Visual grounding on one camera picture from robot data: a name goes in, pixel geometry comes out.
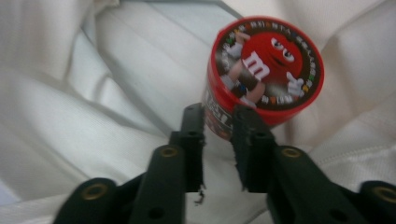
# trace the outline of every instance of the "cylindrical red can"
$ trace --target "cylindrical red can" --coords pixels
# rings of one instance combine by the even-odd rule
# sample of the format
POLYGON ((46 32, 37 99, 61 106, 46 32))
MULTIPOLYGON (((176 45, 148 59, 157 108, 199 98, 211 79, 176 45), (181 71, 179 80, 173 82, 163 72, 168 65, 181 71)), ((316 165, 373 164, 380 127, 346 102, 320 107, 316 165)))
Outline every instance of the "cylindrical red can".
POLYGON ((275 126, 317 97, 323 61, 313 42, 295 26, 269 17, 249 17, 219 32, 207 67, 205 123, 231 137, 232 112, 250 105, 275 126))

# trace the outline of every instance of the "cartoon eye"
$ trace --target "cartoon eye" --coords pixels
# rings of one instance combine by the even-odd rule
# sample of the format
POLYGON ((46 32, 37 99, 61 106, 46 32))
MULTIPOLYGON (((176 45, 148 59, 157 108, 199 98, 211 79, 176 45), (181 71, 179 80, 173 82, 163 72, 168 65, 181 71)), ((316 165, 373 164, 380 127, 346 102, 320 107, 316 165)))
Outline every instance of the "cartoon eye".
POLYGON ((283 49, 283 57, 290 63, 294 62, 294 56, 287 49, 283 49))
POLYGON ((277 39, 272 38, 271 44, 274 46, 275 49, 283 49, 283 45, 277 41, 277 39))

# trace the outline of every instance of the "brass screw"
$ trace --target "brass screw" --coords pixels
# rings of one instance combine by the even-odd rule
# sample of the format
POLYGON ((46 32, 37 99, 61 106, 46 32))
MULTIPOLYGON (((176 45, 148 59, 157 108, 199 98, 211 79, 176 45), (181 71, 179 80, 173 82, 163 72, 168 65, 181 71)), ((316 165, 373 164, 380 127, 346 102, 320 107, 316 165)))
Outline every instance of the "brass screw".
POLYGON ((161 150, 161 155, 163 157, 174 157, 177 155, 177 150, 172 147, 166 147, 161 150))
POLYGON ((84 200, 95 200, 98 198, 101 198, 103 195, 105 195, 107 192, 107 186, 104 184, 93 184, 90 185, 89 187, 85 188, 82 193, 81 197, 84 200))
POLYGON ((394 189, 375 187, 373 188, 373 193, 388 203, 396 203, 396 190, 394 189))
POLYGON ((299 158, 301 156, 301 152, 293 148, 282 149, 282 154, 286 157, 291 157, 291 158, 299 158))

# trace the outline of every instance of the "white sheet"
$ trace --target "white sheet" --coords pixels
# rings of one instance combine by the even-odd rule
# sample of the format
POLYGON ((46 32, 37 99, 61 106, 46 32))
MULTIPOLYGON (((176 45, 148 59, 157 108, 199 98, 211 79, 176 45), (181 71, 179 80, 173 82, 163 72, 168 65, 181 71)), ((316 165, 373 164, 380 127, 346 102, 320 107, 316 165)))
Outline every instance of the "white sheet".
MULTIPOLYGON (((322 49, 319 98, 273 129, 334 182, 396 184, 396 3, 225 1, 244 16, 289 21, 322 49)), ((50 223, 80 182, 119 184, 201 100, 217 31, 211 4, 7 0, 0 3, 0 223, 50 223)), ((205 203, 188 223, 268 222, 263 195, 241 192, 230 144, 206 131, 205 203)))

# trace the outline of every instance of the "m&m's container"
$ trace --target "m&m's container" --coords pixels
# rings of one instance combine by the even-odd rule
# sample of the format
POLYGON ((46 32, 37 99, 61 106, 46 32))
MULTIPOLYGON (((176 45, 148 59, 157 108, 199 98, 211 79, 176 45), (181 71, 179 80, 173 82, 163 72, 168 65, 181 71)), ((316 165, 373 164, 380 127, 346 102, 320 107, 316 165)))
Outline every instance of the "m&m's container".
POLYGON ((323 80, 320 54, 301 30, 268 17, 235 21, 219 32, 210 55, 205 123, 228 140, 233 107, 245 104, 276 126, 309 106, 323 80))

